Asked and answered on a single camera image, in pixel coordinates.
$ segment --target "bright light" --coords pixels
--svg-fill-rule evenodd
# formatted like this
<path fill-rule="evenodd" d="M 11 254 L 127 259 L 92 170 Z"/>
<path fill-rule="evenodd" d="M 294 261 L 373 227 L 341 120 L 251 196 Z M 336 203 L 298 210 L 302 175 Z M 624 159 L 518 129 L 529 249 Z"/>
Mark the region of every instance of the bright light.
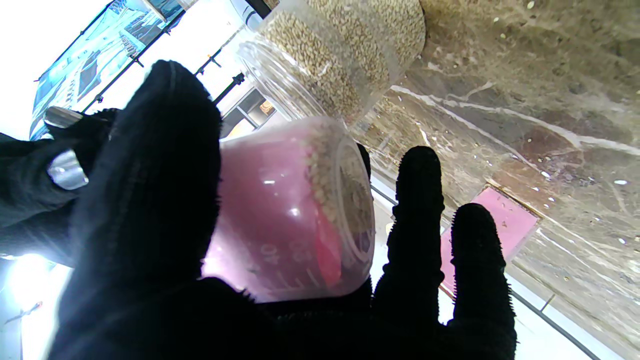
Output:
<path fill-rule="evenodd" d="M 48 262 L 36 254 L 26 254 L 18 258 L 9 277 L 9 289 L 22 310 L 30 310 L 42 301 L 49 275 Z"/>

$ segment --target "grain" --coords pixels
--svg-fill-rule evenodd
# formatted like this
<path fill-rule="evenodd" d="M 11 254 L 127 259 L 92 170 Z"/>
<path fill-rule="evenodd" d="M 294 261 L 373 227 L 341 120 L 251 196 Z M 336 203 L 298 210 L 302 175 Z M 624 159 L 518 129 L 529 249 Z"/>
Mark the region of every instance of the grain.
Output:
<path fill-rule="evenodd" d="M 374 224 L 373 201 L 361 155 L 356 148 L 340 144 L 353 141 L 336 136 L 342 133 L 338 123 L 310 122 L 310 126 L 317 127 L 307 138 L 306 155 L 313 198 L 336 229 L 347 225 L 352 237 L 362 238 L 374 229 Z M 340 223 L 341 213 L 346 224 Z"/>
<path fill-rule="evenodd" d="M 265 40 L 265 48 L 278 51 L 241 57 L 259 69 L 259 82 L 269 82 L 260 88 L 266 96 L 280 108 L 295 108 L 296 115 L 351 123 L 422 51 L 426 29 L 418 0 L 286 0 L 258 33 L 256 48 Z M 323 113 L 308 113 L 317 108 Z"/>

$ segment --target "gloved hand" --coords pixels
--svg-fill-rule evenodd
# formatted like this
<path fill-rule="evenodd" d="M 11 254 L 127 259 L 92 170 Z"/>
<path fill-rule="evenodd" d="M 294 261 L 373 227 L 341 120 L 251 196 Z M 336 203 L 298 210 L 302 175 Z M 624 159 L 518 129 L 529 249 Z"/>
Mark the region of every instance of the gloved hand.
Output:
<path fill-rule="evenodd" d="M 366 293 L 356 311 L 338 302 L 275 321 L 245 292 L 200 279 L 218 216 L 220 122 L 189 70 L 172 61 L 152 67 L 119 114 L 118 131 L 74 209 L 79 260 L 60 302 L 50 359 L 283 359 L 292 351 L 323 359 L 513 358 L 504 260 L 481 206 L 456 215 L 456 313 L 447 327 L 437 322 L 444 205 L 440 164 L 425 147 L 401 162 L 389 264 L 371 306 Z"/>

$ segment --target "seed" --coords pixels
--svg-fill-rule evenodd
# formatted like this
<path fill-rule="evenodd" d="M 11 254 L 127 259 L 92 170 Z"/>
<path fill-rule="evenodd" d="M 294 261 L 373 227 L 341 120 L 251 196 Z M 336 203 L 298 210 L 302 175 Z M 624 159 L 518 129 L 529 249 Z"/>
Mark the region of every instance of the seed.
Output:
<path fill-rule="evenodd" d="M 246 43 L 265 50 L 243 60 L 259 69 L 259 81 L 269 78 L 275 84 L 261 90 L 296 117 L 359 120 L 424 47 L 418 0 L 295 3 L 271 12 L 258 29 L 262 37 Z"/>

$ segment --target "printed number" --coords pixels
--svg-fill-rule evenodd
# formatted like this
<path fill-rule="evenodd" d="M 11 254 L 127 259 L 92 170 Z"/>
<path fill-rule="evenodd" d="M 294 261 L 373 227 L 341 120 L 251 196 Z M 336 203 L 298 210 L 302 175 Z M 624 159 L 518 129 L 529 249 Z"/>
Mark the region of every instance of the printed number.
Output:
<path fill-rule="evenodd" d="M 264 255 L 264 260 L 272 265 L 278 264 L 278 248 L 273 244 L 264 244 L 260 247 L 260 252 Z"/>
<path fill-rule="evenodd" d="M 293 260 L 297 263 L 313 260 L 311 252 L 307 250 L 307 244 L 300 241 L 292 241 L 289 243 L 289 248 L 293 251 Z"/>

